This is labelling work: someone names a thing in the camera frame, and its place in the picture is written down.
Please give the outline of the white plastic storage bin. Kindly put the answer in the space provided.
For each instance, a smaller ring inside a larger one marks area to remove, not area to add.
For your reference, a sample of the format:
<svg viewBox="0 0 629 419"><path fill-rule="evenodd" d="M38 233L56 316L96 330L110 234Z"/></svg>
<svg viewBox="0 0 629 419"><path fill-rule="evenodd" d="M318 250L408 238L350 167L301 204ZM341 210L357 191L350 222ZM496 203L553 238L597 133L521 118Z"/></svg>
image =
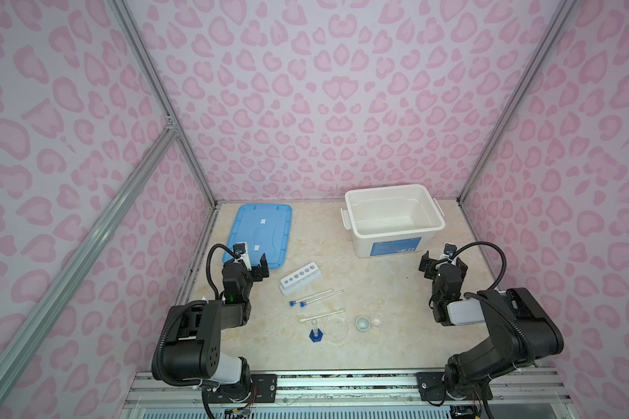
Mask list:
<svg viewBox="0 0 629 419"><path fill-rule="evenodd" d="M344 199L342 222L359 258L423 251L446 228L440 204L420 184L350 190Z"/></svg>

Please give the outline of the clear petri dish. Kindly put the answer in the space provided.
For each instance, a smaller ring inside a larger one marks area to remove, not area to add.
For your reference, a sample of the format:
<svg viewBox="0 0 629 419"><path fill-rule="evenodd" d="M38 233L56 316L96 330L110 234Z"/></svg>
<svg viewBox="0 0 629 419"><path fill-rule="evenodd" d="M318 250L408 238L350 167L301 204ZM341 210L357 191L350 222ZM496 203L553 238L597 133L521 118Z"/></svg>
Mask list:
<svg viewBox="0 0 629 419"><path fill-rule="evenodd" d="M324 339L333 345L343 344L349 336L349 321L342 314L334 314L323 321Z"/></svg>

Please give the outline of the white-capped test tube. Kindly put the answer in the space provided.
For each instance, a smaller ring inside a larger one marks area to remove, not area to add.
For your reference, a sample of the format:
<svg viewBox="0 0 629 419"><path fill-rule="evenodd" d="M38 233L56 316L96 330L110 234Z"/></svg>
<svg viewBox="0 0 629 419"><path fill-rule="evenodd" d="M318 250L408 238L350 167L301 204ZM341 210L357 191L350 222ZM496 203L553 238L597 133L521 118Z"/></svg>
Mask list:
<svg viewBox="0 0 629 419"><path fill-rule="evenodd" d="M332 311L332 312L328 312L328 313L324 313L324 314L316 314L314 316L309 316L309 317L304 317L304 318L300 318L298 321L299 323L306 323L309 321L316 321L317 319L325 319L328 318L330 316L334 316L337 314L344 314L345 310L341 309L341 310L336 310L336 311Z"/></svg>

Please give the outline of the blue-capped test tube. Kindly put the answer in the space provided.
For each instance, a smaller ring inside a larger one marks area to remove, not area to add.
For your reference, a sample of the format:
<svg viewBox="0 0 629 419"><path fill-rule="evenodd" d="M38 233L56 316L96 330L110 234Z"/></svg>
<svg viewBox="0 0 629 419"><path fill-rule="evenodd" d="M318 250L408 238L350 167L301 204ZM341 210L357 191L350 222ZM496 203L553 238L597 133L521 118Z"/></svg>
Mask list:
<svg viewBox="0 0 629 419"><path fill-rule="evenodd" d="M299 300L291 300L289 302L289 305L290 305L290 307L294 307L294 306L304 307L309 301L314 300L315 298L318 298L318 297L321 297L321 296L324 296L324 295L328 295L328 294L330 294L332 292L333 292L333 289L328 289L328 290L325 290L323 292L319 292L319 293L315 293L315 294L309 295L307 297L303 297L303 298L301 298Z"/></svg>
<svg viewBox="0 0 629 419"><path fill-rule="evenodd" d="M300 302L299 305L300 305L300 307L306 307L306 306L314 304L314 303L316 303L318 301L326 300L328 298L337 296L337 295L342 294L342 293L344 293L344 290L342 290L342 289L341 290L335 290L335 291L332 291L330 293L326 293L326 294L314 297L311 300L305 300L303 302Z"/></svg>

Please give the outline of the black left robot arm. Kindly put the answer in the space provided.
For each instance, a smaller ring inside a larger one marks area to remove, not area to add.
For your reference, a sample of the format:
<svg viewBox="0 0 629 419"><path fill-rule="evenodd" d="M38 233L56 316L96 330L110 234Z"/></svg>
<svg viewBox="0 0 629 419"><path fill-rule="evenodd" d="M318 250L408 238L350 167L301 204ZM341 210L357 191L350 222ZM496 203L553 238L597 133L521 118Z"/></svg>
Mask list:
<svg viewBox="0 0 629 419"><path fill-rule="evenodd" d="M267 258L251 267L229 260L222 276L223 300L195 300L169 309L151 372L171 387L216 389L224 397L243 400L253 393L250 368L246 359L223 353L221 332L248 323L253 285L269 277Z"/></svg>

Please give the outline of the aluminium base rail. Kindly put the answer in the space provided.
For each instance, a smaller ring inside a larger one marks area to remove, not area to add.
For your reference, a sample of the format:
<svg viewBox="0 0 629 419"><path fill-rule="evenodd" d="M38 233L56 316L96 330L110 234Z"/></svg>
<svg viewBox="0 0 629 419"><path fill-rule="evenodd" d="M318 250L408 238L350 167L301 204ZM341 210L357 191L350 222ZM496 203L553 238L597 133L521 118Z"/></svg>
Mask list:
<svg viewBox="0 0 629 419"><path fill-rule="evenodd" d="M122 418L576 418L574 401L552 368L524 368L495 379L487 401L457 400L428 369L260 371L251 396L234 403L201 389L173 388L139 373Z"/></svg>

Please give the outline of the aluminium frame strut left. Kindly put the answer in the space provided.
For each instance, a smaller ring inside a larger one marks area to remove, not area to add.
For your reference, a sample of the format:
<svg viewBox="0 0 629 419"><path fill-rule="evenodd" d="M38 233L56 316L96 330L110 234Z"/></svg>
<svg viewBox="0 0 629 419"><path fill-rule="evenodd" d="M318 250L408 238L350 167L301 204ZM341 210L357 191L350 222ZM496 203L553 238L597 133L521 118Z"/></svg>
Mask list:
<svg viewBox="0 0 629 419"><path fill-rule="evenodd" d="M0 407L177 137L164 129L0 354Z"/></svg>

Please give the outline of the blue plastic bin lid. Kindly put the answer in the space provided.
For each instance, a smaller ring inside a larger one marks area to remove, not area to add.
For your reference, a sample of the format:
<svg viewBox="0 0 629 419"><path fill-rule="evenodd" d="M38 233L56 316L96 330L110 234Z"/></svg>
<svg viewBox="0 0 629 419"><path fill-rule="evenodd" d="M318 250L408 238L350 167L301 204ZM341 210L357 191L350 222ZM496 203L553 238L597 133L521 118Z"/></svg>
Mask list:
<svg viewBox="0 0 629 419"><path fill-rule="evenodd" d="M269 269L286 260L293 210L287 204L244 204L239 207L226 246L246 243L252 265L266 255Z"/></svg>

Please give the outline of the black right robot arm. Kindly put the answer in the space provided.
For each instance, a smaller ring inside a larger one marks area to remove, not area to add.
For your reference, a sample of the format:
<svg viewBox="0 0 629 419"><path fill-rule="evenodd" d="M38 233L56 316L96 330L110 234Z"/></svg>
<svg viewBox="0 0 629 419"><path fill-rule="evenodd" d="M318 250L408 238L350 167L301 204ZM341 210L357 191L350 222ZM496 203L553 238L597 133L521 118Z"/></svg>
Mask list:
<svg viewBox="0 0 629 419"><path fill-rule="evenodd" d="M432 281L428 307L441 326L482 324L489 336L468 351L449 357L440 380L422 383L423 399L440 407L447 400L489 404L492 380L561 354L564 337L531 292L523 287L503 292L464 293L468 266L454 254L431 258L425 253L419 271Z"/></svg>

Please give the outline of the white test tube rack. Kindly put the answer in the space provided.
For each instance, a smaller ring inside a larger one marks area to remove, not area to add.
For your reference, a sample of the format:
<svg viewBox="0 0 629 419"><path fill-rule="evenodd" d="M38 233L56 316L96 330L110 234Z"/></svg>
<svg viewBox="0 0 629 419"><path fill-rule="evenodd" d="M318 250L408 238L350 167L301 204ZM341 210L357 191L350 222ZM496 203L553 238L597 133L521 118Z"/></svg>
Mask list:
<svg viewBox="0 0 629 419"><path fill-rule="evenodd" d="M312 262L281 279L280 290L284 296L288 296L308 286L319 277L321 277L321 270L315 262Z"/></svg>

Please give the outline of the blue-based small cylinder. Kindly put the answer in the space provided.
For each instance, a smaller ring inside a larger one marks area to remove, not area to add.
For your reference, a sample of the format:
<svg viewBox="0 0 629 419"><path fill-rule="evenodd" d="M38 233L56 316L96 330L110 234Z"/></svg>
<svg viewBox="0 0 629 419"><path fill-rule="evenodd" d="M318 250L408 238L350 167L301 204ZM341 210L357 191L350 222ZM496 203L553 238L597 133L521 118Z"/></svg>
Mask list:
<svg viewBox="0 0 629 419"><path fill-rule="evenodd" d="M323 330L319 328L317 319L313 319L311 321L311 331L309 333L309 339L313 343L320 342L323 339Z"/></svg>

